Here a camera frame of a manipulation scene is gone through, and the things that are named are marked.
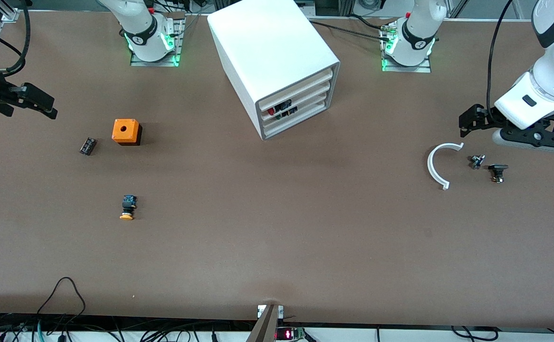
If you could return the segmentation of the yellow mushroom push button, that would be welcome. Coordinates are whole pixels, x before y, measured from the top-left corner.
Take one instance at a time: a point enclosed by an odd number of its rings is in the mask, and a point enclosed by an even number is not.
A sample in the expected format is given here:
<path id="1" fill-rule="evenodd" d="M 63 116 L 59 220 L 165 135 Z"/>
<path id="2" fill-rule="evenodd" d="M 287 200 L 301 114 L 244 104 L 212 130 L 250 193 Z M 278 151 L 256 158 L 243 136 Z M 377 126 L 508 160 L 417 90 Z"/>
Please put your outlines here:
<path id="1" fill-rule="evenodd" d="M 137 197 L 135 195 L 124 195 L 122 200 L 122 212 L 119 219 L 132 220 L 134 219 L 134 211 L 137 208 Z"/>

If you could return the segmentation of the white plastic drawer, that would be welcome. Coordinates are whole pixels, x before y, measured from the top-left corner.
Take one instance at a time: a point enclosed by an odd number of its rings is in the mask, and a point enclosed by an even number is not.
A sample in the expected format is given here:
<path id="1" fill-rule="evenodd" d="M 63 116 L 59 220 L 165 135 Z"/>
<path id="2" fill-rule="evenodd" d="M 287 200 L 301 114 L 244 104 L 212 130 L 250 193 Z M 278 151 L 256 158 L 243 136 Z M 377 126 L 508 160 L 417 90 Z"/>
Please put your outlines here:
<path id="1" fill-rule="evenodd" d="M 310 76 L 305 80 L 301 80 L 300 82 L 293 84 L 290 87 L 287 87 L 275 93 L 274 95 L 268 96 L 266 99 L 261 100 L 259 102 L 259 109 L 261 111 L 266 111 L 268 110 L 268 108 L 274 107 L 277 104 L 281 104 L 288 99 L 292 99 L 293 97 L 300 95 L 304 91 L 307 91 L 314 86 L 329 82 L 332 79 L 333 75 L 334 72 L 332 68 L 327 68 L 324 71 L 318 72 L 318 74 Z"/>
<path id="2" fill-rule="evenodd" d="M 326 98 L 327 93 L 322 93 L 314 97 L 309 97 L 296 105 L 292 102 L 292 105 L 285 110 L 274 115 L 269 115 L 266 120 L 262 121 L 262 127 L 265 130 L 272 130 L 280 125 L 286 125 L 292 121 L 302 119 L 305 115 L 309 115 L 317 108 L 321 109 L 325 107 Z"/>
<path id="3" fill-rule="evenodd" d="M 304 91 L 300 95 L 297 95 L 293 97 L 291 100 L 294 102 L 294 105 L 298 104 L 299 102 L 308 99 L 309 97 L 314 97 L 315 95 L 320 95 L 322 93 L 327 93 L 329 89 L 331 88 L 330 82 L 325 82 L 324 84 L 316 85 L 312 87 L 311 89 Z M 267 110 L 262 111 L 260 113 L 260 118 L 262 121 L 266 120 L 269 116 Z"/>
<path id="4" fill-rule="evenodd" d="M 317 115 L 321 111 L 324 111 L 326 109 L 325 101 L 316 102 L 310 105 L 307 105 L 306 107 L 301 108 L 298 110 L 295 114 L 291 114 L 288 117 L 285 117 L 283 119 L 277 120 L 273 119 L 272 121 L 268 121 L 266 125 L 263 127 L 263 139 L 269 139 L 277 134 L 280 134 L 281 132 L 292 128 L 292 126 L 298 125 L 302 123 L 303 121 L 309 119 L 310 117 L 313 117 L 314 115 Z"/>

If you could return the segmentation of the red mushroom push button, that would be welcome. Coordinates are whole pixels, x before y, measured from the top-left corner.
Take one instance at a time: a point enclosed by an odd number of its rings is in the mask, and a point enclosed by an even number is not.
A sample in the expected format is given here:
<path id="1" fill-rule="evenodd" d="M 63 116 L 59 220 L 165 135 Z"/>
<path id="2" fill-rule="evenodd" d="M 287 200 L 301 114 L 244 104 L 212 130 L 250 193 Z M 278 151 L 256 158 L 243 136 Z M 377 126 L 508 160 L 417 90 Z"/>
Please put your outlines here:
<path id="1" fill-rule="evenodd" d="M 284 111 L 284 110 L 288 109 L 291 106 L 291 103 L 292 103 L 292 100 L 287 99 L 287 100 L 285 100 L 285 101 L 269 108 L 267 112 L 270 116 L 273 116 L 277 112 Z"/>

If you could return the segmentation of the small device with red light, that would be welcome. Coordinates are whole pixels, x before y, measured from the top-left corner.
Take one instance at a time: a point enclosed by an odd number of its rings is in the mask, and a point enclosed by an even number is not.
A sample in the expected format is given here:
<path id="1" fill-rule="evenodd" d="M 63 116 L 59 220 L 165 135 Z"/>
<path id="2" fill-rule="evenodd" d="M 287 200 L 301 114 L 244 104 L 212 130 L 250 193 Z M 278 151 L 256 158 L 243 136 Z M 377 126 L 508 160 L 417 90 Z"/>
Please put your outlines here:
<path id="1" fill-rule="evenodd" d="M 306 339 L 306 333 L 303 328 L 278 327 L 274 338 L 275 342 L 298 342 Z"/>

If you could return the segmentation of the small black switch part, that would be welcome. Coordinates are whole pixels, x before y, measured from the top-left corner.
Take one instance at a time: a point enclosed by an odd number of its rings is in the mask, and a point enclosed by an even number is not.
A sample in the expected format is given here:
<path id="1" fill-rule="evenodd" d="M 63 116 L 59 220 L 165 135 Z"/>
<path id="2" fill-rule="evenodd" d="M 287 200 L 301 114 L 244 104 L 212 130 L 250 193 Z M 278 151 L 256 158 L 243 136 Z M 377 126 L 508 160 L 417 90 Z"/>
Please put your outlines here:
<path id="1" fill-rule="evenodd" d="M 501 184 L 504 181 L 504 171 L 509 169 L 509 165 L 506 164 L 491 164 L 487 167 L 491 172 L 492 181 Z"/>

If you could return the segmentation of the white curved plastic bracket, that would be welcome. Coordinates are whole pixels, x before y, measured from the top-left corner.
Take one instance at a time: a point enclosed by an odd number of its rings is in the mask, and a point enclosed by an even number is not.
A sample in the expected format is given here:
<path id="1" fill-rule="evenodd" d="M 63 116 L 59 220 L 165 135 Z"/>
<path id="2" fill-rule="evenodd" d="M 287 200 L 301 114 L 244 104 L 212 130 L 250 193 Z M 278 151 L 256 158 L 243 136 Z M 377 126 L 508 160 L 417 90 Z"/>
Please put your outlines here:
<path id="1" fill-rule="evenodd" d="M 448 190 L 450 188 L 450 181 L 445 180 L 440 174 L 437 172 L 435 168 L 434 158 L 435 154 L 438 150 L 442 149 L 449 149 L 449 150 L 455 150 L 460 151 L 462 147 L 464 147 L 465 143 L 442 143 L 440 145 L 437 145 L 431 152 L 429 153 L 427 157 L 427 169 L 429 171 L 430 176 L 442 186 L 442 190 Z"/>

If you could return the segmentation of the orange button enclosure box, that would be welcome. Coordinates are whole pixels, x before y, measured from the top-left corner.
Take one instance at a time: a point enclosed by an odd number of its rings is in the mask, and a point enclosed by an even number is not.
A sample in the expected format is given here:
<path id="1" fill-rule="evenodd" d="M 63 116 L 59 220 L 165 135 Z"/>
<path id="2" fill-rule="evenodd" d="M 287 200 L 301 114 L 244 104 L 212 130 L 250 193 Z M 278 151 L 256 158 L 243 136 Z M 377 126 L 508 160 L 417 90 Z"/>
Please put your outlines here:
<path id="1" fill-rule="evenodd" d="M 114 142 L 121 146 L 140 146 L 143 126 L 135 119 L 115 119 L 111 133 Z"/>

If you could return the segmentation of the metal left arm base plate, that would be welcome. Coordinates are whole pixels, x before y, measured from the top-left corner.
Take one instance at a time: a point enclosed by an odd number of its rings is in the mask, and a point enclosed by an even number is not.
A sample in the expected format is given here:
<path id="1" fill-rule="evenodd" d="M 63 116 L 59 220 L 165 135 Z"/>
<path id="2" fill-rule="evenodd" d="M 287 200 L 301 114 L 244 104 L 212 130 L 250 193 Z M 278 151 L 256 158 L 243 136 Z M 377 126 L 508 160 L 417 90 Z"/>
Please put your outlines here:
<path id="1" fill-rule="evenodd" d="M 431 73 L 430 58 L 426 57 L 423 62 L 416 66 L 405 66 L 397 63 L 390 56 L 382 57 L 382 71 L 383 72 L 417 72 L 417 73 Z"/>

